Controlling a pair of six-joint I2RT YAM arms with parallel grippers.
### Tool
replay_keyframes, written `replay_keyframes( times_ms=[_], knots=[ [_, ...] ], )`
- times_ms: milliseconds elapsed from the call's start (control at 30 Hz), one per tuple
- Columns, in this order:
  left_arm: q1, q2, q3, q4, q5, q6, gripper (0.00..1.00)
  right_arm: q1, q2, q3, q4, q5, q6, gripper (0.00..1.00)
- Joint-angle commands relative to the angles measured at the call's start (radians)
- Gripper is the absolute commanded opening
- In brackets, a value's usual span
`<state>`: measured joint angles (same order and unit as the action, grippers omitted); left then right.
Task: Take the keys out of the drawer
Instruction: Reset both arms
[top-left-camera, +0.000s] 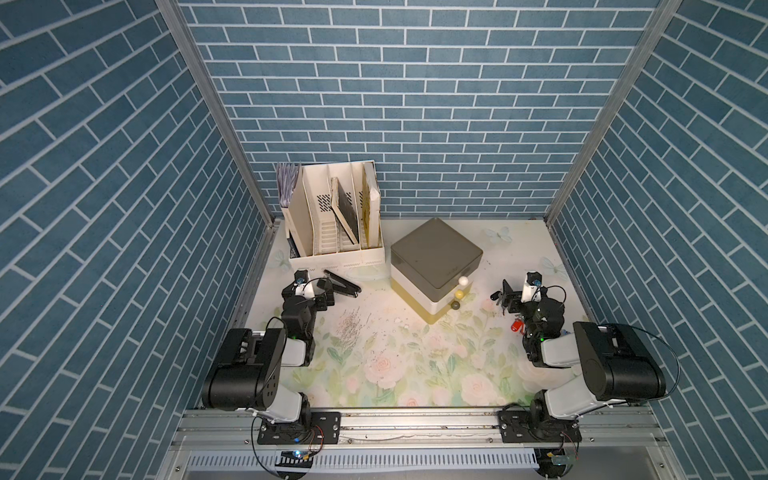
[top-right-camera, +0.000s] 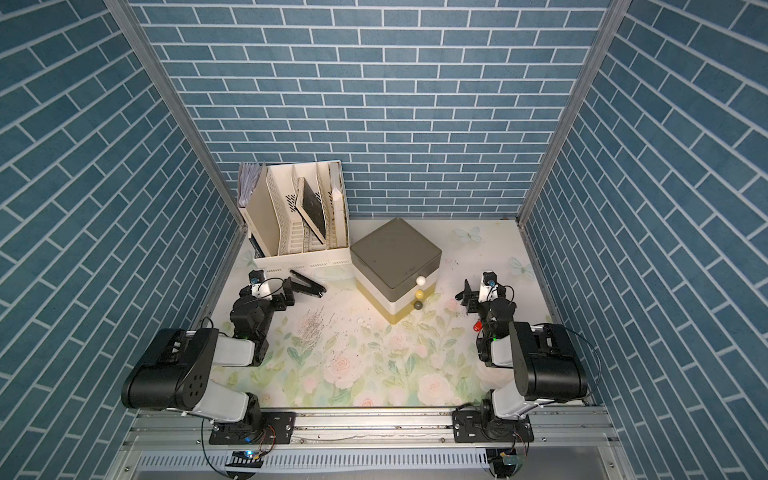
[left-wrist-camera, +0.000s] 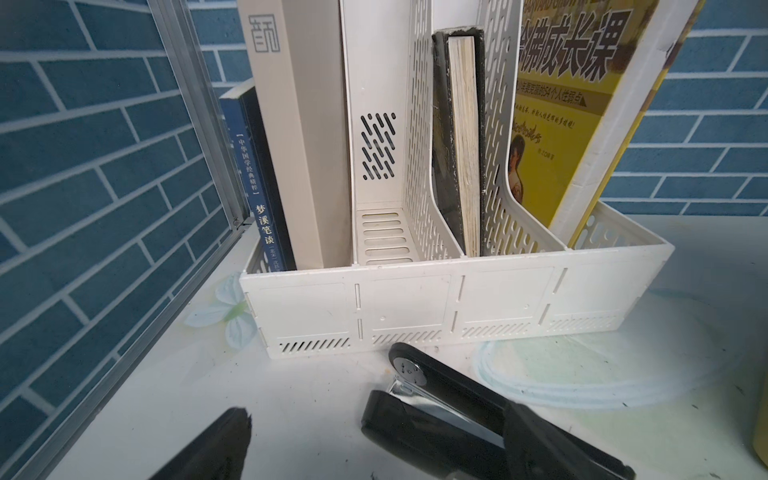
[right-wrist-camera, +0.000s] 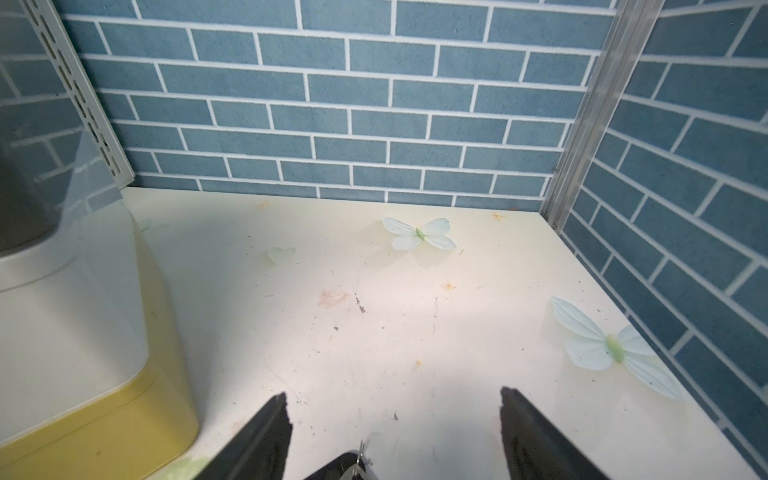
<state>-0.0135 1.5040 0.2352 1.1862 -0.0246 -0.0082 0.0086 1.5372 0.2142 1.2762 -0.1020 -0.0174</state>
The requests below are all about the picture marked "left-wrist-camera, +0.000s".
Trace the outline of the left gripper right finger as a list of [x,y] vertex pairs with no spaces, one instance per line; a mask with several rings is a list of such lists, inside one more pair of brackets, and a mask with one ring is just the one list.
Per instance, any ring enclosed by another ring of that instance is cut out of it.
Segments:
[[512,479],[611,479],[596,450],[537,415],[507,401],[503,443]]

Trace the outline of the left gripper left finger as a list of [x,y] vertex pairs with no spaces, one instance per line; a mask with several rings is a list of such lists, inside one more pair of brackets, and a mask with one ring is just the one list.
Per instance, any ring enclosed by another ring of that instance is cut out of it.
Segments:
[[229,408],[150,479],[240,479],[251,435],[247,410]]

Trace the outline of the yellow bottom drawer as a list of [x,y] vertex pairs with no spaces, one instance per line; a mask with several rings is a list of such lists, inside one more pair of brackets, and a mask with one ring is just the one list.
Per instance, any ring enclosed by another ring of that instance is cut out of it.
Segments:
[[768,392],[764,383],[758,402],[757,416],[752,434],[752,448],[764,466],[768,465]]

